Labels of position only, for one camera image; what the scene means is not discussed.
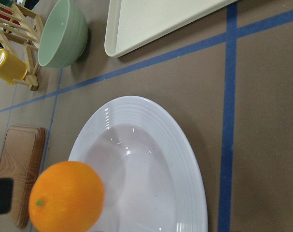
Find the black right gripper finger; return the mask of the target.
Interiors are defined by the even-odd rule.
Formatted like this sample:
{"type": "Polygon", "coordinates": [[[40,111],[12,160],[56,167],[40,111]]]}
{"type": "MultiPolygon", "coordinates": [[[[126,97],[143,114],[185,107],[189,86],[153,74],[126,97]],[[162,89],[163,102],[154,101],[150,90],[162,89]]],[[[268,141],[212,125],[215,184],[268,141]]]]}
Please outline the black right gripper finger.
{"type": "Polygon", "coordinates": [[[7,214],[12,208],[14,180],[0,178],[0,215],[7,214]]]}

